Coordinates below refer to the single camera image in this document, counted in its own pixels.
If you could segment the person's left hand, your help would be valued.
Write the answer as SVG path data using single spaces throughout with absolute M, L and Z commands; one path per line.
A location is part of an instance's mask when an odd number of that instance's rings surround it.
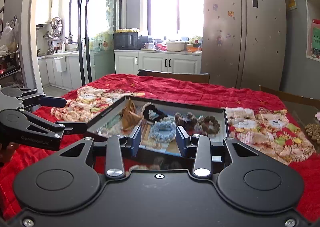
M 3 147 L 3 145 L 1 145 L 0 163 L 7 163 L 11 161 L 12 156 L 19 148 L 19 146 L 19 144 L 16 144 L 14 142 L 9 142 L 6 147 Z

